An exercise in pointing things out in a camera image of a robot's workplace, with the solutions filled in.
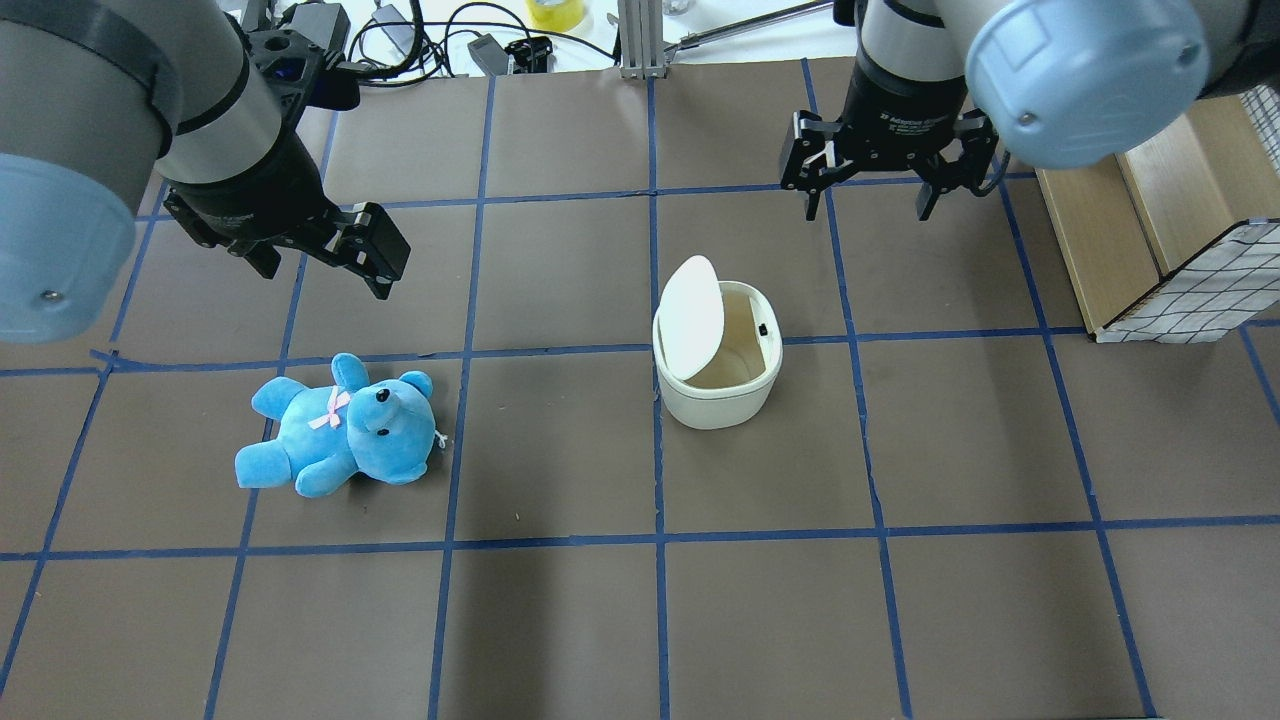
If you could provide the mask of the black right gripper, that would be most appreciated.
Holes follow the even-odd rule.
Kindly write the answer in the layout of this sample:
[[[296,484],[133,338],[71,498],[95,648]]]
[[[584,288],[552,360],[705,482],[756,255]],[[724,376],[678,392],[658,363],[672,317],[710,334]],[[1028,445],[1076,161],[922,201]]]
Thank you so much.
[[[961,76],[909,79],[874,60],[856,60],[837,120],[794,114],[780,187],[805,193],[805,222],[817,219],[826,188],[863,172],[916,173],[919,222],[928,222],[952,190],[986,196],[997,184],[987,174],[998,136],[982,110],[963,109],[966,94]]]

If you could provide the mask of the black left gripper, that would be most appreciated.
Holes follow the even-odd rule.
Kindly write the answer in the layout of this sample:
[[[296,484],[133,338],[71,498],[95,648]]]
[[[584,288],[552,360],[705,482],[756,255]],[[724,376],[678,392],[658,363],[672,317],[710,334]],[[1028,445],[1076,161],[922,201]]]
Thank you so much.
[[[201,247],[223,247],[264,279],[296,249],[329,266],[355,273],[387,301],[407,268],[411,246],[385,208],[358,202],[337,208],[323,191],[317,165],[294,129],[284,129],[268,154],[229,179],[172,182],[165,210]]]

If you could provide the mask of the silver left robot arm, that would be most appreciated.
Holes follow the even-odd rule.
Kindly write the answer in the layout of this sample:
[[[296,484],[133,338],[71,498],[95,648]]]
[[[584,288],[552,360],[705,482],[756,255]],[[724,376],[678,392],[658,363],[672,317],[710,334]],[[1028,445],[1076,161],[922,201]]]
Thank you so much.
[[[293,249],[389,296],[410,242],[380,205],[333,202],[297,132],[307,108],[351,110],[385,72],[347,59],[340,4],[271,8],[3,3],[4,342],[59,342],[99,319],[151,174],[198,246],[266,279]]]

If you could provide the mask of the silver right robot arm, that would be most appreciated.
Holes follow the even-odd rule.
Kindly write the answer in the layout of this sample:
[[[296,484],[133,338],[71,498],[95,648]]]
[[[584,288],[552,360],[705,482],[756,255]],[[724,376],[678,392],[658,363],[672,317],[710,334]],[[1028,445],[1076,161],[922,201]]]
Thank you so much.
[[[797,111],[780,186],[805,199],[864,172],[911,172],[925,220],[978,197],[995,151],[1088,167],[1155,137],[1194,102],[1277,83],[1275,1],[838,1],[858,32],[836,120]]]

